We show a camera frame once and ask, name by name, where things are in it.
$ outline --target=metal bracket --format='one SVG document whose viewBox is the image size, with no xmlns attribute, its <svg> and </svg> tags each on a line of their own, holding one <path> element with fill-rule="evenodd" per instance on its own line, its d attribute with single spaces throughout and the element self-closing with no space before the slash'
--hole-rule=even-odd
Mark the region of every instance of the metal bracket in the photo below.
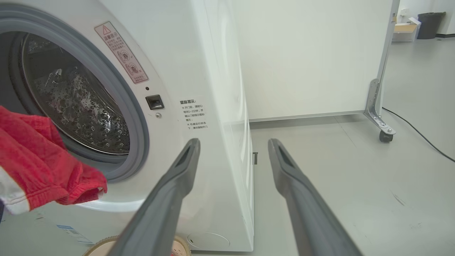
<svg viewBox="0 0 455 256">
<path fill-rule="evenodd" d="M 381 116 L 376 112 L 376 102 L 378 100 L 379 93 L 379 79 L 373 79 L 370 83 L 370 88 L 368 92 L 368 101 L 365 108 L 364 115 L 368 117 L 377 127 L 379 127 L 385 134 L 394 135 L 396 133 L 389 125 L 387 125 L 382 119 Z"/>
</svg>

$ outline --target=black wheel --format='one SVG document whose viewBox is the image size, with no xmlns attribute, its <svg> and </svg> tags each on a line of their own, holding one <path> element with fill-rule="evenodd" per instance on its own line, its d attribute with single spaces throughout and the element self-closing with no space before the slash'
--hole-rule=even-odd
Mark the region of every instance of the black wheel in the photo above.
<svg viewBox="0 0 455 256">
<path fill-rule="evenodd" d="M 394 138 L 393 135 L 386 134 L 385 132 L 381 131 L 379 133 L 379 140 L 382 142 L 391 142 Z"/>
</svg>

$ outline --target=blue and white sticker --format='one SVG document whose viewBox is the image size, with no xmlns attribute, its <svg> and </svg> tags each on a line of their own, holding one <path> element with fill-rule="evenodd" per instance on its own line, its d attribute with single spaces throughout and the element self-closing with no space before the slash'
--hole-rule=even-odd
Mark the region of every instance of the blue and white sticker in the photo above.
<svg viewBox="0 0 455 256">
<path fill-rule="evenodd" d="M 57 227 L 61 230 L 64 230 L 71 237 L 74 237 L 79 243 L 93 244 L 90 240 L 85 238 L 83 235 L 81 235 L 79 232 L 77 232 L 75 229 L 73 229 L 70 226 L 57 225 Z"/>
</svg>

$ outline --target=black cable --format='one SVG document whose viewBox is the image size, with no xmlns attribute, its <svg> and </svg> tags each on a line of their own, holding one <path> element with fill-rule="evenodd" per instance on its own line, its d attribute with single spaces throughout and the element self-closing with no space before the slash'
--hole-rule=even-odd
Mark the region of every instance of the black cable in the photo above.
<svg viewBox="0 0 455 256">
<path fill-rule="evenodd" d="M 439 148 L 435 147 L 435 146 L 434 146 L 434 145 L 433 145 L 433 144 L 432 144 L 432 143 L 431 143 L 423 134 L 421 134 L 421 133 L 419 132 L 419 130 L 417 130 L 417 129 L 414 127 L 414 125 L 412 125 L 411 123 L 409 123 L 408 120 L 402 118 L 401 116 L 399 116 L 399 115 L 398 115 L 397 113 L 395 113 L 395 112 L 392 112 L 392 111 L 390 111 L 390 110 L 388 110 L 388 109 L 386 109 L 386 108 L 384 108 L 384 107 L 382 107 L 382 108 L 385 109 L 385 110 L 387 110 L 388 112 L 394 114 L 395 116 L 397 116 L 397 117 L 403 119 L 403 121 L 407 122 L 407 123 L 408 123 L 412 128 L 414 128 L 414 130 L 415 130 L 416 132 L 418 132 L 418 133 L 419 133 L 419 134 L 420 134 L 420 135 L 421 135 L 421 136 L 422 136 L 422 137 L 423 137 L 423 138 L 424 138 L 424 139 L 425 139 L 433 148 L 435 148 L 439 153 L 441 153 L 441 155 L 447 157 L 448 159 L 450 159 L 452 162 L 455 163 L 455 159 L 453 159 L 453 158 L 451 158 L 450 156 L 444 154 L 442 151 L 439 150 Z"/>
</svg>

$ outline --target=cardboard box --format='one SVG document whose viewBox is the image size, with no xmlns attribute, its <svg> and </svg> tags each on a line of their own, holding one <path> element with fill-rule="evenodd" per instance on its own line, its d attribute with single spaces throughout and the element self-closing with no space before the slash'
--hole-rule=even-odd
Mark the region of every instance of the cardboard box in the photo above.
<svg viewBox="0 0 455 256">
<path fill-rule="evenodd" d="M 415 18 L 409 18 L 409 20 L 411 23 L 395 24 L 392 42 L 414 42 L 419 34 L 420 25 L 422 23 Z"/>
</svg>

